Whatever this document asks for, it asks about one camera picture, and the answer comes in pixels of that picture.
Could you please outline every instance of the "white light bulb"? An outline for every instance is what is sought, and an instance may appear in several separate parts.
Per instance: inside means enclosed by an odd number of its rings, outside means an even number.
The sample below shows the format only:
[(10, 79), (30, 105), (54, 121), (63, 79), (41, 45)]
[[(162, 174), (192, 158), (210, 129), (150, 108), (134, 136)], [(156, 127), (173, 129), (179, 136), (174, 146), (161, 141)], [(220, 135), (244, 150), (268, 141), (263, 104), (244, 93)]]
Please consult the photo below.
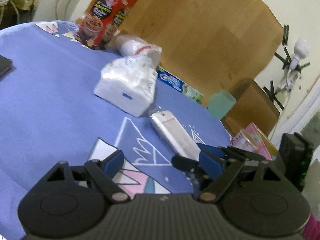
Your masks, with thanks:
[(290, 69), (295, 70), (301, 59), (305, 59), (309, 55), (310, 45), (304, 38), (299, 38), (294, 45), (294, 59), (290, 64)]

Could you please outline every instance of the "toothpaste box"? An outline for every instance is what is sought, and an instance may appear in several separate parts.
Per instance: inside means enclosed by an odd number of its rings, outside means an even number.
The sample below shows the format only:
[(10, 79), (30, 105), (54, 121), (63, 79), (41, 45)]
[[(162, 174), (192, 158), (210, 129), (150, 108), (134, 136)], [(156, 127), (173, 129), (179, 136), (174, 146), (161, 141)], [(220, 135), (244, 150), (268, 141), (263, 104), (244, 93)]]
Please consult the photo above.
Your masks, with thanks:
[(170, 87), (174, 88), (175, 90), (179, 91), (180, 93), (184, 94), (188, 98), (191, 98), (192, 100), (196, 101), (197, 103), (201, 102), (201, 99), (203, 98), (203, 94), (201, 94), (199, 91), (191, 87), (190, 85), (186, 84), (179, 78), (175, 77), (168, 71), (164, 70), (162, 67), (158, 66), (157, 69), (158, 72), (158, 79)]

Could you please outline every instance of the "red box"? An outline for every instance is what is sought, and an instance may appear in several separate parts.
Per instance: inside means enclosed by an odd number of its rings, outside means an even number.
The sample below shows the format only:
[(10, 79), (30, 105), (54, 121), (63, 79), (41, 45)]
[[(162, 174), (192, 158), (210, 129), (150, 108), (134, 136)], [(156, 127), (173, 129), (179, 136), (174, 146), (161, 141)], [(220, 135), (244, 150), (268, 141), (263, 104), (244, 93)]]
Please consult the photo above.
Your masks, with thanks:
[(137, 0), (96, 0), (76, 40), (90, 49), (104, 49)]

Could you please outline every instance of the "white zigzag line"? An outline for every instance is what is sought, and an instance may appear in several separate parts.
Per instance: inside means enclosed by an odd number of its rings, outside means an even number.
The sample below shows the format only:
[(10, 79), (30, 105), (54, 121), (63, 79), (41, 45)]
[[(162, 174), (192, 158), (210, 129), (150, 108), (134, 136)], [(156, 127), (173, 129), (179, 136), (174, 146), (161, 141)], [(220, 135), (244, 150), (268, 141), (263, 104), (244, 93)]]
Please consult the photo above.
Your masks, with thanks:
[[(133, 147), (133, 148), (132, 148), (132, 149), (134, 150), (134, 152), (141, 157), (141, 158), (136, 159), (135, 162), (132, 163), (132, 164), (135, 165), (135, 166), (172, 166), (171, 162), (169, 162), (168, 159), (167, 159), (166, 157), (164, 157), (164, 156), (162, 155), (162, 153), (161, 153), (158, 149), (156, 149), (156, 147), (154, 147), (150, 142), (148, 142), (148, 141), (144, 138), (144, 136), (141, 134), (141, 132), (140, 132), (139, 129), (136, 127), (136, 125), (133, 123), (133, 121), (132, 121), (130, 118), (128, 118), (128, 117), (125, 117), (124, 120), (123, 120), (123, 122), (122, 122), (120, 131), (119, 131), (119, 133), (118, 133), (118, 136), (117, 136), (117, 138), (116, 138), (116, 141), (115, 141), (115, 143), (114, 143), (114, 146), (115, 146), (115, 147), (118, 147), (119, 142), (120, 142), (121, 137), (122, 137), (122, 134), (123, 134), (123, 132), (124, 132), (125, 125), (126, 125), (126, 123), (127, 123), (128, 120), (131, 122), (131, 124), (133, 125), (133, 127), (134, 127), (134, 128), (136, 129), (136, 131), (139, 133), (139, 135), (140, 135), (141, 138), (137, 137), (137, 142), (139, 143), (139, 145), (140, 145), (141, 148), (143, 149), (143, 150), (142, 150), (142, 149), (139, 149), (139, 148), (136, 148), (136, 147)], [(151, 153), (141, 144), (141, 141), (142, 141), (142, 142), (145, 142), (145, 143), (148, 143), (148, 144), (153, 148), (153, 162), (154, 162), (154, 163), (139, 163), (139, 161), (148, 161), (146, 158), (144, 158), (144, 157), (140, 154), (140, 152), (141, 152), (141, 153), (151, 154)], [(168, 163), (165, 163), (165, 164), (157, 164), (157, 163), (156, 163), (156, 153), (159, 153), (159, 154), (161, 155), (161, 157), (164, 158)]]

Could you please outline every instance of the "brown board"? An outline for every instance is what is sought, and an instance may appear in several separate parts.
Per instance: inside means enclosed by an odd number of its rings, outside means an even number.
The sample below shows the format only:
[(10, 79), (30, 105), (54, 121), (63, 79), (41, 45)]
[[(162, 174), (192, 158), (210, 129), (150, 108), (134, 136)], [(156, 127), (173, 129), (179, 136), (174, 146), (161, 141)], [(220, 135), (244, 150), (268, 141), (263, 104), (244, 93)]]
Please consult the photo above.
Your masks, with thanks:
[(283, 37), (262, 0), (138, 0), (122, 29), (162, 47), (163, 68), (204, 94), (204, 105), (255, 78)]

